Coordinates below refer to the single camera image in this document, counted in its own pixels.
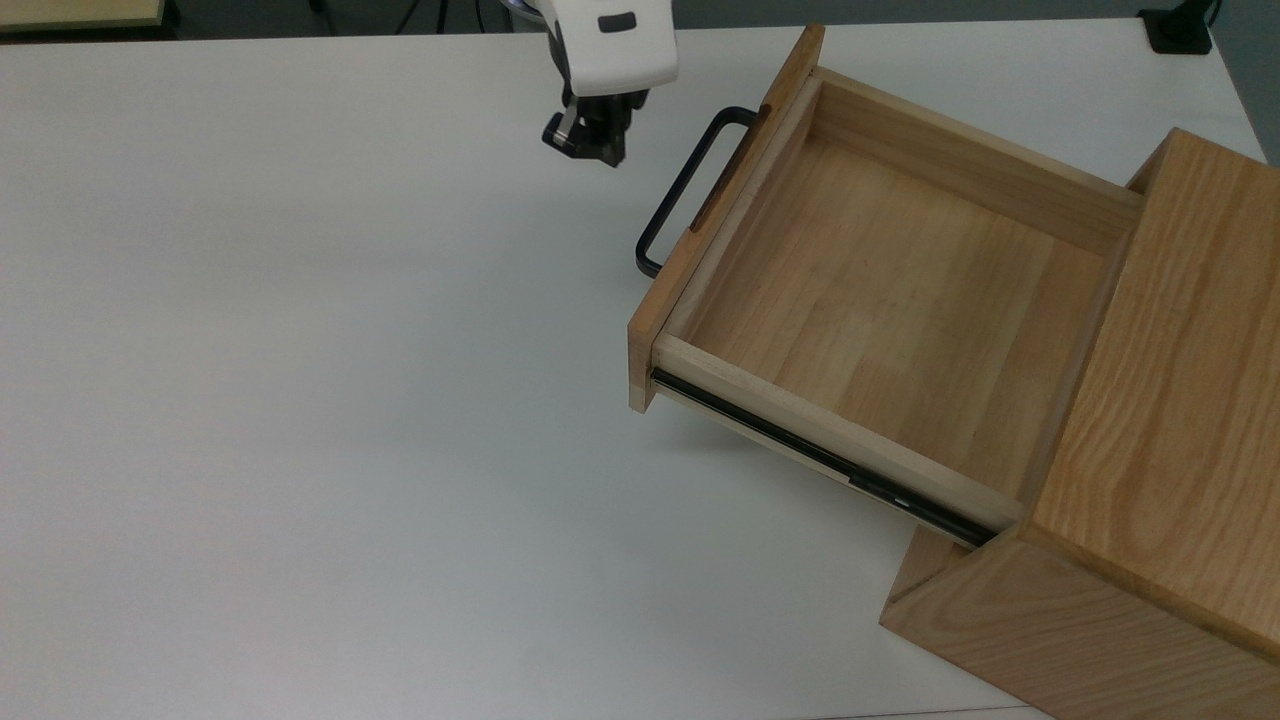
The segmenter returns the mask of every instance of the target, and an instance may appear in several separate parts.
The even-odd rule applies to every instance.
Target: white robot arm
[[[564,111],[552,117],[543,141],[570,158],[617,167],[626,156],[631,111],[644,105],[649,88],[676,79],[671,0],[522,4],[545,22],[552,59],[564,78]]]

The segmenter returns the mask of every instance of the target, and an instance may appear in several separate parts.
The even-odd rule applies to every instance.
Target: open drawer
[[[867,87],[805,29],[628,327],[662,393],[977,547],[1057,436],[1143,197]]]

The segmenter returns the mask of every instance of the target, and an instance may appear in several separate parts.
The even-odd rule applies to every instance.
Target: table surface
[[[1261,159],[1216,51],[1142,32],[822,63],[1116,182],[1172,126]],[[877,625],[905,518],[626,406],[634,238],[797,35],[680,33],[618,169],[539,142],[539,36],[0,47],[0,715],[1020,705]]]

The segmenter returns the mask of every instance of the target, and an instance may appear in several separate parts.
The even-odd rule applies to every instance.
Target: wooden chest of drawers
[[[929,525],[882,624],[1057,717],[1277,716],[1280,170],[1174,131],[1119,187],[820,45],[632,318],[631,405]]]

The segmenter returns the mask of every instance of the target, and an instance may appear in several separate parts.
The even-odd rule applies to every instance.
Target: gray floor
[[[177,0],[179,37],[289,37],[328,35],[307,0]],[[412,0],[328,0],[340,35],[387,35]],[[404,32],[435,29],[440,0],[419,4]],[[1133,17],[1176,0],[675,0],[677,27],[1001,20]],[[453,0],[445,32],[503,27],[498,0]],[[1225,0],[1213,35],[1226,58],[1253,128],[1272,165],[1280,164],[1280,1]]]

